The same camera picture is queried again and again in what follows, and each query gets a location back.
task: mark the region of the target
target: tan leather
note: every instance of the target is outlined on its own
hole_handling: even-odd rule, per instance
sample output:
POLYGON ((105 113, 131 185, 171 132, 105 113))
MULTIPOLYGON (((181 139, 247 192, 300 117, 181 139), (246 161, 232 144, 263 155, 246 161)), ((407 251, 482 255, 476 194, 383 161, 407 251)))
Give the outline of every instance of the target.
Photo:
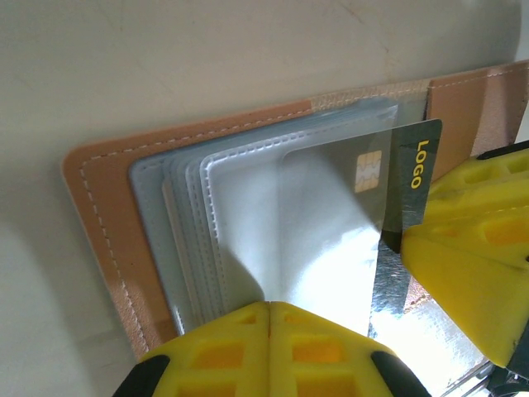
POLYGON ((135 354, 142 356, 175 337, 176 331, 127 177, 134 161, 323 108, 336 108, 360 98, 425 98, 430 84, 429 115, 445 123, 444 146, 437 156, 439 170, 444 172, 462 156, 468 157, 476 135, 492 142, 489 146, 495 144, 496 141, 485 139, 492 130, 487 128, 490 120, 482 117, 482 109, 494 109, 497 116, 493 120, 504 117, 504 131, 509 133, 506 139, 512 140, 519 125, 518 115, 525 108, 526 86, 521 82, 525 82, 526 71, 527 63, 520 63, 431 82, 427 79, 355 88, 238 116, 94 143, 71 152, 63 163, 64 177, 135 354), (507 91, 510 99, 500 101, 499 92, 507 91), (496 109, 498 103, 505 107, 496 109), (462 148, 453 153, 453 148, 459 146, 462 148))

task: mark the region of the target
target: card chip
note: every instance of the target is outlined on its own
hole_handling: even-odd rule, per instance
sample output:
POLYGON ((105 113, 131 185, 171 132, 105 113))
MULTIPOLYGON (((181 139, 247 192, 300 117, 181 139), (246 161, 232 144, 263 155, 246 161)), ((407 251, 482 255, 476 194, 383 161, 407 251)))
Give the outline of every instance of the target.
POLYGON ((371 151, 358 156, 356 161, 355 193, 374 189, 379 185, 382 151, 371 151))

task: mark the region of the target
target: brown leather cover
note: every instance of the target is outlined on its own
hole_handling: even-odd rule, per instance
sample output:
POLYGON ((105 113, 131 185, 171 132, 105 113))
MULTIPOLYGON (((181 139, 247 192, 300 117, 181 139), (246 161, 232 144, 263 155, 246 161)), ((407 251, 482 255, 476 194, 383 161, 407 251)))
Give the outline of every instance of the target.
POLYGON ((431 83, 418 80, 355 88, 238 116, 93 143, 72 151, 63 163, 64 177, 135 354, 142 356, 177 335, 129 185, 128 169, 136 160, 315 110, 336 108, 360 98, 426 98, 430 84, 429 115, 445 123, 444 149, 440 148, 437 155, 439 169, 445 171, 463 156, 468 157, 476 134, 490 134, 483 109, 494 109, 504 117, 508 141, 512 140, 520 122, 518 115, 525 108, 526 86, 522 81, 526 71, 527 63, 520 63, 434 79, 431 83), (498 80, 487 84, 490 79, 498 80), (508 92, 510 99, 502 102, 500 91, 508 92), (497 109, 499 103, 506 107, 497 109), (461 150, 453 153, 451 148, 458 146, 461 150))

